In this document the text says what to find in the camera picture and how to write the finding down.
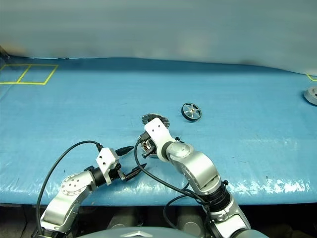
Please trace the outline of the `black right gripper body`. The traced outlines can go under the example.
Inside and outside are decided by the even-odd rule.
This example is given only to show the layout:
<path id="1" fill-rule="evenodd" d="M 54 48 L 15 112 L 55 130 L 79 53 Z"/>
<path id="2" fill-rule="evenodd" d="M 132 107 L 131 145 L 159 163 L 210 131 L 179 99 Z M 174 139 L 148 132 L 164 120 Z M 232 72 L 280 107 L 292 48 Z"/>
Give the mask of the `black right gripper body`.
<path id="1" fill-rule="evenodd" d="M 137 142 L 139 143 L 139 145 L 141 146 L 143 150 L 142 157 L 144 159 L 147 157 L 156 158 L 156 159 L 158 158 L 157 148 L 147 132 L 143 132 L 138 137 Z"/>

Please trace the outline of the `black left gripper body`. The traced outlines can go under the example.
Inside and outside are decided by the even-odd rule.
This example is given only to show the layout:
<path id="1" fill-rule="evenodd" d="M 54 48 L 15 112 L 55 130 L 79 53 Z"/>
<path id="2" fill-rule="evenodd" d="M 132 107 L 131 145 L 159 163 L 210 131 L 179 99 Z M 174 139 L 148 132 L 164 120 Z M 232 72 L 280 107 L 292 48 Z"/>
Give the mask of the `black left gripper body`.
<path id="1" fill-rule="evenodd" d="M 114 168 L 109 170 L 108 176 L 110 178 L 110 183 L 112 183 L 116 179 L 120 179 L 122 181 L 126 180 L 126 174 L 121 171 L 121 164 L 117 163 Z"/>

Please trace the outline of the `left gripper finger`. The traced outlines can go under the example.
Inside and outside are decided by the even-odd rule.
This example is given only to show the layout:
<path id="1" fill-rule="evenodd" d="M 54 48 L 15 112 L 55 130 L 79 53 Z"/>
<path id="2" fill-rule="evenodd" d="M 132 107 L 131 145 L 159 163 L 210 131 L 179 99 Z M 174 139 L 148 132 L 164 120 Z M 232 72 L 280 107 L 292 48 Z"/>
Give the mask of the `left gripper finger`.
<path id="1" fill-rule="evenodd" d="M 124 180 L 131 180 L 131 179 L 133 179 L 133 178 L 134 178 L 135 176 L 137 176 L 140 172 L 142 172 L 142 169 L 144 169 L 146 165 L 147 165 L 147 164 L 144 163 L 144 164 L 141 164 L 140 167 L 139 167 L 139 166 L 136 166 L 135 168 L 133 168 L 133 169 L 131 170 L 130 173 L 124 174 Z"/>
<path id="2" fill-rule="evenodd" d="M 134 149 L 133 146 L 126 146 L 126 147 L 116 149 L 115 152 L 118 156 L 123 156 L 123 155 L 126 155 L 127 153 L 129 153 L 133 149 Z"/>

